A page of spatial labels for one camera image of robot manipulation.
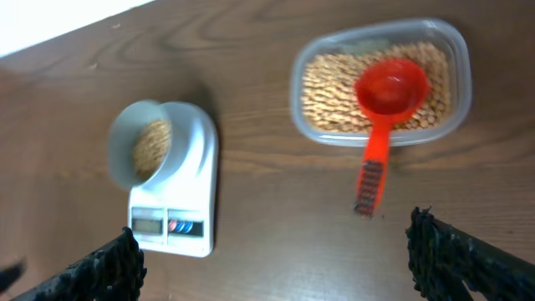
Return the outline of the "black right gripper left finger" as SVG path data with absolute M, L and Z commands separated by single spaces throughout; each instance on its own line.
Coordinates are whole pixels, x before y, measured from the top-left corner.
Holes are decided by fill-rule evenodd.
M 130 228 L 14 301 L 137 301 L 147 268 Z

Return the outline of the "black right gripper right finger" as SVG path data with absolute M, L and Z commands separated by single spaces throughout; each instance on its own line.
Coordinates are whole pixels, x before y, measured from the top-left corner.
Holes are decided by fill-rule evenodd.
M 415 290 L 428 300 L 534 301 L 534 265 L 415 208 L 408 238 Z

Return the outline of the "red plastic scoop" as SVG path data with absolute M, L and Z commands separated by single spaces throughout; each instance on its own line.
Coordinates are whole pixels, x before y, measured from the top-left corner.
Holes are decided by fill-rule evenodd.
M 422 106 L 431 88 L 425 71 L 408 59 L 386 59 L 367 68 L 356 80 L 359 108 L 371 122 L 356 186 L 354 211 L 372 217 L 385 188 L 390 134 Z

